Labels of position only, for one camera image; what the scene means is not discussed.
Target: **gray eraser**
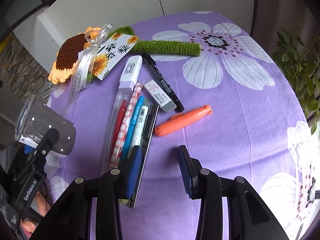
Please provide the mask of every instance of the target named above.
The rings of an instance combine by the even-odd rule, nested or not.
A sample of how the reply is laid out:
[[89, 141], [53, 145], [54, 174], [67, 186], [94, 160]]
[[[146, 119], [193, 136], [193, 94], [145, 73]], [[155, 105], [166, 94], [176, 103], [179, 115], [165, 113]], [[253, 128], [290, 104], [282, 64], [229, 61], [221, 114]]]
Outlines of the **gray eraser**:
[[176, 109], [176, 104], [168, 97], [168, 95], [158, 86], [158, 84], [151, 80], [144, 85], [144, 88], [158, 103], [160, 108], [167, 114], [170, 111]]

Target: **sunflower card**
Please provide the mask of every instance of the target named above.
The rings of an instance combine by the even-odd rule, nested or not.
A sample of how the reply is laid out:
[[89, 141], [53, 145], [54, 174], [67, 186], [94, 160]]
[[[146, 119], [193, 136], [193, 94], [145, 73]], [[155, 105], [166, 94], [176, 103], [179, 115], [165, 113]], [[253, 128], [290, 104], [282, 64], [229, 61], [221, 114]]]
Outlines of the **sunflower card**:
[[115, 33], [105, 43], [99, 45], [94, 60], [92, 74], [100, 80], [126, 55], [140, 40], [140, 37]]

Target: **red ship wheel logo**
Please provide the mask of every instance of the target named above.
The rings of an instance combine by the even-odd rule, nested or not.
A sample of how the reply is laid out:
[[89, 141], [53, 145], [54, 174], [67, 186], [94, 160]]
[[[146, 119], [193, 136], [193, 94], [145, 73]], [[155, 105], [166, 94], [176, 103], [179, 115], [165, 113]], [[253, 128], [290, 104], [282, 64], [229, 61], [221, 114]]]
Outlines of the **red ship wheel logo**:
[[153, 92], [156, 92], [155, 89], [158, 88], [156, 85], [153, 85], [153, 86], [149, 85], [149, 87], [150, 87], [149, 90], [150, 91], [153, 90]]

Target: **brown crochet flower center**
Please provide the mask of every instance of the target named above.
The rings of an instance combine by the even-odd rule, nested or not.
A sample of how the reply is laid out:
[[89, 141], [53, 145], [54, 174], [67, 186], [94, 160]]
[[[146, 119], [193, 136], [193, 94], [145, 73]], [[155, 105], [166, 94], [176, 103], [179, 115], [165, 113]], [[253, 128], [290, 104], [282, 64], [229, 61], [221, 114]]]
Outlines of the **brown crochet flower center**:
[[67, 39], [61, 46], [57, 56], [57, 69], [70, 69], [78, 60], [78, 53], [83, 51], [83, 46], [87, 42], [84, 34], [78, 34]]

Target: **white highlighter pen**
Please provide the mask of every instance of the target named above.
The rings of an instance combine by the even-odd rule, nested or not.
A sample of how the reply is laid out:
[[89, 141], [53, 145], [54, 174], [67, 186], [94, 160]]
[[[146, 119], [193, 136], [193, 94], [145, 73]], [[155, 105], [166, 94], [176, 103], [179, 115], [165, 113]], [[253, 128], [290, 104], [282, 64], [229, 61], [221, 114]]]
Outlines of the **white highlighter pen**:
[[149, 110], [148, 99], [145, 98], [143, 101], [143, 105], [140, 107], [139, 116], [138, 116], [137, 123], [134, 128], [133, 135], [132, 135], [128, 158], [132, 152], [133, 147], [135, 145], [140, 145], [142, 133], [143, 133], [143, 129], [144, 129], [144, 124], [145, 124], [147, 116], [148, 116], [148, 110]]

